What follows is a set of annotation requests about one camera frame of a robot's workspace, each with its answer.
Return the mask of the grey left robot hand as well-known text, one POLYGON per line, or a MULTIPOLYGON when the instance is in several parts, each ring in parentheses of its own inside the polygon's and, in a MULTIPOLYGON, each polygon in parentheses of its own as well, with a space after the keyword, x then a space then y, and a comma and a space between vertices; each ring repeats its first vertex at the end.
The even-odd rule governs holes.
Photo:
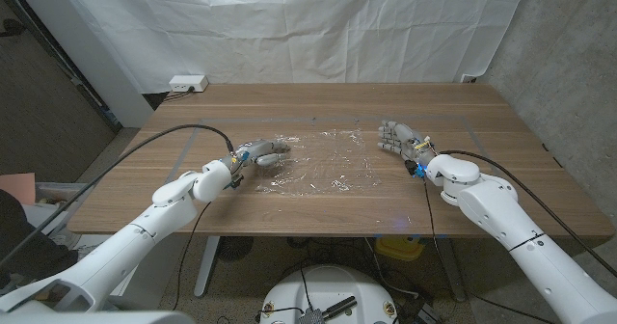
POLYGON ((283 160, 290 152, 290 146, 283 141, 256 140, 239 146, 239 148, 221 158, 233 175, 250 165, 268 167, 283 160))

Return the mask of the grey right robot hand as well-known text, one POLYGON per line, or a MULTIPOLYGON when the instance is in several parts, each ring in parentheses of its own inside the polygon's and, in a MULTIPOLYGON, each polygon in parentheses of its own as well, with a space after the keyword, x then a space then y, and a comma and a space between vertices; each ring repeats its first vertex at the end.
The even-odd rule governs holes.
POLYGON ((430 145, 430 138, 423 137, 407 124, 397 121, 382 121, 378 129, 380 138, 377 146, 399 154, 405 161, 412 161, 418 167, 426 168, 437 156, 430 145))

